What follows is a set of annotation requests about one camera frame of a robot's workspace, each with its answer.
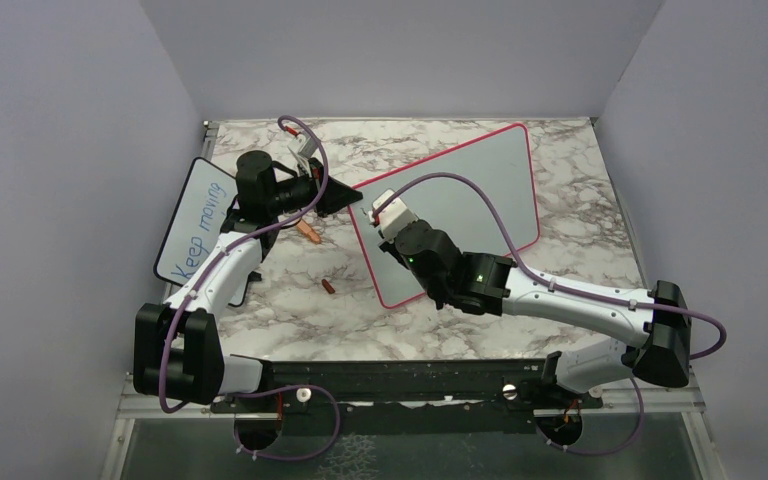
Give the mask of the brown marker cap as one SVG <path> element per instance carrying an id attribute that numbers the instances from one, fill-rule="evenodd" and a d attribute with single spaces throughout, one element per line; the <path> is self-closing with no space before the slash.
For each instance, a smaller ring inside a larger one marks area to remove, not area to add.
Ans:
<path id="1" fill-rule="evenodd" d="M 329 295 L 333 295 L 335 293 L 334 287 L 327 280 L 323 279 L 321 281 L 321 284 L 322 284 L 323 288 L 328 292 Z"/>

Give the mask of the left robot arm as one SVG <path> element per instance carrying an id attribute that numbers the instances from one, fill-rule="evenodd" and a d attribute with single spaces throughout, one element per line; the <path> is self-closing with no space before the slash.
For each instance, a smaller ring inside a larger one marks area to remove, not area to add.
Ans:
<path id="1" fill-rule="evenodd" d="M 275 386 L 262 375 L 264 361 L 224 354 L 216 316 L 257 280 L 285 225 L 281 216 L 313 210 L 326 217 L 363 198 L 317 158 L 285 180 L 276 177 L 278 162 L 261 150 L 242 154 L 236 166 L 237 194 L 209 255 L 177 292 L 136 315 L 133 385 L 160 398 L 165 411 L 171 399 L 207 405 L 226 394 L 254 411 L 270 405 Z"/>

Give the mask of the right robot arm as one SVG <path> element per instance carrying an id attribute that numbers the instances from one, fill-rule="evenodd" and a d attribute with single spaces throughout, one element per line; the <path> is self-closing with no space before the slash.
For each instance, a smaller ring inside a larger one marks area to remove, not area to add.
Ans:
<path id="1" fill-rule="evenodd" d="M 438 309 L 536 317 L 605 335 L 590 347 L 548 356 L 536 384 L 549 406 L 625 378 L 668 388 L 689 383 L 691 320 L 674 283 L 659 281 L 651 290 L 562 287 L 542 272 L 529 277 L 509 257 L 463 252 L 424 220 L 378 234 L 380 249 L 412 273 Z"/>

